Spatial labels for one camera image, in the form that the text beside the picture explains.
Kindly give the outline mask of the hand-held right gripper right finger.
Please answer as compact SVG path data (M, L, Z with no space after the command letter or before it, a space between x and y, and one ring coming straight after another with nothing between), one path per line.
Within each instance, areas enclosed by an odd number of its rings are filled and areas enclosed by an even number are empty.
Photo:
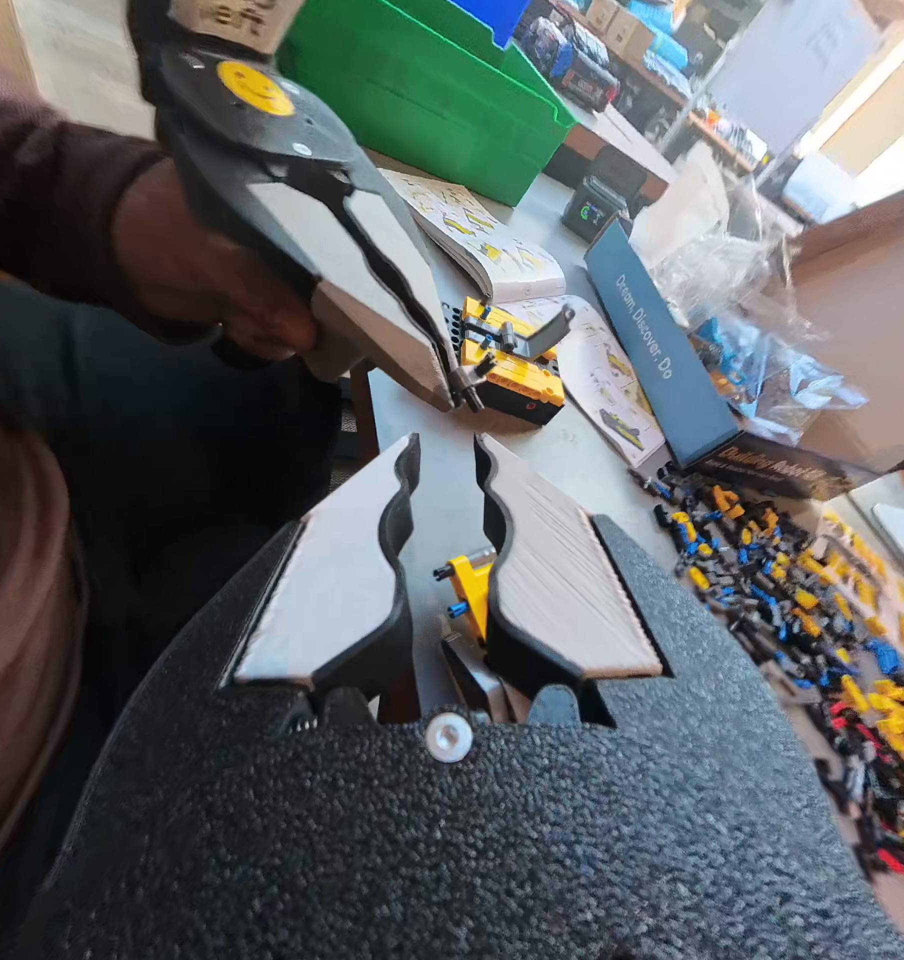
M488 433L473 436L488 576L485 658L534 697L659 678L664 665L592 515Z

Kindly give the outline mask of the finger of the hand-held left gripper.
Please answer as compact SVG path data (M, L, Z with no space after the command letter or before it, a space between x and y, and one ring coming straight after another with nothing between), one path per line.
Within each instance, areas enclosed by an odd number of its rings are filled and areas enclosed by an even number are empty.
M382 195L361 189L345 198L347 224L358 231L370 269L393 294L410 321L425 335L446 374L454 349L431 265L420 250L415 223L408 232Z
M320 334L306 355L313 373L337 377L367 361L436 410L454 409L449 375L434 348L371 269L346 198L338 211L301 189L279 183L251 186L253 209L275 226L276 245L298 254L314 281L311 307Z

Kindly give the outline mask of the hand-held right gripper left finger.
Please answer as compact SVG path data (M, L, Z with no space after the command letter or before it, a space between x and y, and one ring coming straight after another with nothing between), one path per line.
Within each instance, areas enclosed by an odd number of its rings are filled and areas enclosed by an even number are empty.
M234 683L374 698L411 669L399 554L414 529L421 457L420 435L406 434L305 514L245 634Z

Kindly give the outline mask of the yellow curved brick assembly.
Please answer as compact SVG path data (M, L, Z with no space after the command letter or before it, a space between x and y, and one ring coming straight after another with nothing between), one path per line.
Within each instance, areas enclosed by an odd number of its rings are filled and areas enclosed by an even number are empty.
M455 601L446 607L453 631L441 642L446 666L461 701L496 723L524 723L531 701L496 674L488 661L490 576L497 553L486 546L476 553L447 560L433 571L446 582Z

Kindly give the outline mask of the small grey black pin connector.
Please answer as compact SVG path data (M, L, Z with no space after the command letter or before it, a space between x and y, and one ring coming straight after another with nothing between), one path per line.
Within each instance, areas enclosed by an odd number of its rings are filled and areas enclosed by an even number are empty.
M474 413L480 413L485 405L479 396L479 387L487 380L496 366L494 351L482 354L480 362L471 366L455 366L448 377L451 399L457 409L466 406Z

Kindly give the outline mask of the person's left forearm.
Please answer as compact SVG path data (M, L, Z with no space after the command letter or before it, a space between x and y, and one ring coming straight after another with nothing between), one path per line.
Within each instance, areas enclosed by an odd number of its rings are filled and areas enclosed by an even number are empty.
M152 142L66 119L0 65L0 270L99 282L122 197L162 158Z

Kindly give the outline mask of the grey desk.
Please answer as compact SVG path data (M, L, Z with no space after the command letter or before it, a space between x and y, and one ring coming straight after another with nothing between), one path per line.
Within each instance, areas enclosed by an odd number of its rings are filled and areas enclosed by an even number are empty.
M498 219L512 224L521 238L554 256L572 293L597 304L583 266L586 242L561 224L571 193L569 187L540 174L516 208L481 196L480 200ZM440 298L460 306L473 292L470 281L431 240L426 238L424 243ZM678 588L671 573L675 552L651 516L651 498L630 479L626 463L571 400L549 425L534 428L492 411L441 414L380 370L366 377L368 389L363 387L361 402L358 381L353 385L362 439L372 442L372 426L367 422L373 421L373 446L380 450L409 432L418 432L421 439L420 483L412 498L414 529L401 554L417 631L413 676L420 707L440 706L459 694L440 646L453 629L444 609L454 596L447 583L434 581L432 571L447 559L487 544L483 496L475 482L473 432L491 433L582 507L610 517L653 558L668 583ZM904 879L883 873L869 889L904 934Z

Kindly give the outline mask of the person's left hand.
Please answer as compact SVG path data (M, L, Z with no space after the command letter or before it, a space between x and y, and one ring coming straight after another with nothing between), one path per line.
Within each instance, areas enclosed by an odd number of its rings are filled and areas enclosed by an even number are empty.
M112 243L139 306L160 320L219 326L267 361L310 353L318 328L305 301L251 251L203 226L170 159L122 194Z

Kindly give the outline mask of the thick instruction booklet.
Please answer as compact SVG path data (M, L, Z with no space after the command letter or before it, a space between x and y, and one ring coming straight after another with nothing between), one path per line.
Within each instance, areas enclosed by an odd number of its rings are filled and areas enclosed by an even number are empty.
M494 305L566 294L566 277L543 247L520 239L465 187L380 169L423 234L470 276Z

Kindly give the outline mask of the green plastic bin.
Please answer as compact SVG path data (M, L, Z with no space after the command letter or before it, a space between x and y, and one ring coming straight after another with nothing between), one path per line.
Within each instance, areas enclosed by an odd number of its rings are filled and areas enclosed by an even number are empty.
M452 2L305 2L276 64L362 147L509 207L577 123L521 49Z

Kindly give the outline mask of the yellow black brick block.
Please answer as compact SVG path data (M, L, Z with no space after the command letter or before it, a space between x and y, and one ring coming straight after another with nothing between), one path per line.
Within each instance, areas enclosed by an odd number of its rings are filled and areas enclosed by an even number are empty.
M483 374L475 392L485 408L533 426L546 426L564 408L557 347L571 330L571 306L560 301L540 323L520 318L518 307L473 297L442 310L460 365Z

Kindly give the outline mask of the small black display device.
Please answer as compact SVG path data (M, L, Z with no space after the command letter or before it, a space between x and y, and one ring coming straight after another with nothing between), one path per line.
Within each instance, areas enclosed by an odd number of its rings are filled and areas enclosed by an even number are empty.
M566 204L561 222L571 233L593 242L609 223L618 222L626 237L633 231L629 202L596 174L587 174Z

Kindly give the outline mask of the pile of small brick parts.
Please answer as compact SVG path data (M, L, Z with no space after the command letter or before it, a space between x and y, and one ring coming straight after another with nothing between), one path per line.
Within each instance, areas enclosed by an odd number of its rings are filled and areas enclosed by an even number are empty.
M675 577L798 700L830 758L821 785L866 879L904 882L904 577L833 510L813 531L770 499L630 466Z

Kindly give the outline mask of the open instruction sheet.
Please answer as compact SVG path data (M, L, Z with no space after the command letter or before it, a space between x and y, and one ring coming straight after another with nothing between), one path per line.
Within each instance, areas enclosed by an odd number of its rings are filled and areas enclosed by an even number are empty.
M562 306L574 312L570 331L555 347L565 392L626 463L639 470L664 448L665 440L638 376L604 315L572 294L518 301L506 310L537 329Z

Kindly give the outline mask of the blue plastic bin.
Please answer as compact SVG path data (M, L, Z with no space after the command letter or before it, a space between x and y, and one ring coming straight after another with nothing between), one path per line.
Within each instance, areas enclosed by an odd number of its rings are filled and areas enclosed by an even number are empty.
M493 42L506 49L531 1L453 1L492 31Z

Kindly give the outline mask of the black tool case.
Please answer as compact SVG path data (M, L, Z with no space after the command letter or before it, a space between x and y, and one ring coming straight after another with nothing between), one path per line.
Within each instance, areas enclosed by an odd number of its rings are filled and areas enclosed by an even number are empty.
M520 45L549 84L580 106L602 114L618 97L620 82L605 44L578 22L559 25L552 16L536 17Z

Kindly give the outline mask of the open cardboard kit box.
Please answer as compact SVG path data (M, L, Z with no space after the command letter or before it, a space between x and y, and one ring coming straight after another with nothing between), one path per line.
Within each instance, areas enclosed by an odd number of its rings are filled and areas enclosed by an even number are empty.
M797 446L736 418L618 225L585 264L681 470L826 500L904 470L904 190L794 239L797 305L829 336L821 358L868 396L820 414Z

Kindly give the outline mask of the crumpled clear plastic bags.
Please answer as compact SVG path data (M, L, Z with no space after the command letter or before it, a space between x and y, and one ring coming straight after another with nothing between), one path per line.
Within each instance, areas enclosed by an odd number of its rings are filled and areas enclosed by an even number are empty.
M799 251L750 178L688 162L632 245L717 393L749 432L796 447L820 414L868 395L827 363L829 334L798 306Z

